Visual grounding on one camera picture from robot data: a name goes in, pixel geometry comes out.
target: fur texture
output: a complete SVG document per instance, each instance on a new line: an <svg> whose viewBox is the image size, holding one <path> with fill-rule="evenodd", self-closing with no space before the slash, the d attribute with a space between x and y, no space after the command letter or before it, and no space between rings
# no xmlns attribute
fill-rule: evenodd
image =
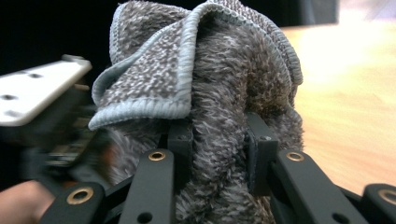
<svg viewBox="0 0 396 224"><path fill-rule="evenodd" d="M238 9L240 3L224 1L222 4L222 7L213 5L216 10L203 13L196 27L197 33L191 35L196 41L191 70L191 110L188 115L194 134L193 175L177 195L177 221L274 223L268 198L253 197L248 193L244 150L247 123L244 112L248 110L261 115L279 138L281 149L302 149L302 120L293 108L294 94L302 80L301 71L299 66L296 67L298 59L289 42L281 37L278 30L275 32L275 28L268 25L262 15L242 8L239 14L232 12L236 15L233 17L229 15L230 11L220 11L224 6L236 6ZM129 2L122 7L133 8L134 12L121 12L123 16L115 22L133 27L118 33L120 42L117 56L113 58L124 58L118 64L140 55L139 50L147 43L147 37L131 40L136 45L133 49L126 41L128 36L145 33L129 32L142 27L148 29L148 24L153 23L145 21L148 24L138 22L135 25L135 16L145 13L142 10L147 7L156 8L154 15L161 14L165 18L168 15L164 13L168 10L166 6L147 2ZM180 10L178 13L184 17L190 12ZM252 14L250 23L240 22L237 18L244 13ZM246 25L254 20L261 24ZM156 38L151 48L145 50L134 63L129 63L115 81L109 82L104 94L97 98L100 99L99 110L134 98L158 100L177 95L180 80L177 72L172 72L179 66L182 47L179 43L183 37L178 39L178 36L181 36L185 24L183 19L164 28L165 35ZM103 126L113 130L113 139L119 146L112 172L114 183L119 183L134 174L142 152L157 146L161 133L166 132L167 119L147 115L103 123Z"/></svg>

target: fuzzy gray cloth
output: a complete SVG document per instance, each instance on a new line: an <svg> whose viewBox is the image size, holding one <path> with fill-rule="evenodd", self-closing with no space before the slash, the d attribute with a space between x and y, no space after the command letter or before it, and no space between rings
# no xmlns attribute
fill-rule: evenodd
<svg viewBox="0 0 396 224"><path fill-rule="evenodd" d="M293 109L303 77L282 32L237 0L193 11L132 1L114 15L110 57L92 88L90 128L113 131L114 183L134 174L169 119L188 118L193 178L177 195L178 223L273 223L268 199L248 193L244 112L258 113L281 149L303 148Z"/></svg>

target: towel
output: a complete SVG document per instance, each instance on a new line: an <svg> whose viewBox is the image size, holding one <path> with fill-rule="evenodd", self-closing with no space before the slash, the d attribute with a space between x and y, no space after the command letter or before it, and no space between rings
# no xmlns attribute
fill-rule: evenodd
<svg viewBox="0 0 396 224"><path fill-rule="evenodd" d="M176 196L178 223L274 223L269 200L248 193L246 111L259 114L280 149L303 149L294 96L298 57L281 30L237 0L192 11L146 1L120 5L110 27L113 63L94 82L89 126L118 145L114 184L134 174L169 120L193 127L192 178Z"/></svg>

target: table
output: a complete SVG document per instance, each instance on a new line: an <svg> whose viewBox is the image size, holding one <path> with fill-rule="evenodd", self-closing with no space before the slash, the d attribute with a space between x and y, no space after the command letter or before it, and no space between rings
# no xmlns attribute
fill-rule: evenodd
<svg viewBox="0 0 396 224"><path fill-rule="evenodd" d="M304 151L360 195L370 183L396 186L396 21L283 31L304 74Z"/></svg>

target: microfiber cloth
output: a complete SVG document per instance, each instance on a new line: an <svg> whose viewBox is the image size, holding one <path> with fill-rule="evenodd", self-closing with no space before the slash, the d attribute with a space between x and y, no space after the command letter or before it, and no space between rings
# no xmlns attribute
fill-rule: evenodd
<svg viewBox="0 0 396 224"><path fill-rule="evenodd" d="M298 57L268 18L237 0L194 10L146 1L120 5L110 27L113 63L94 82L91 129L118 145L114 184L133 175L171 119L193 127L191 181L176 196L178 223L274 223L266 197L248 193L246 111L259 114L280 149L303 149L294 96Z"/></svg>

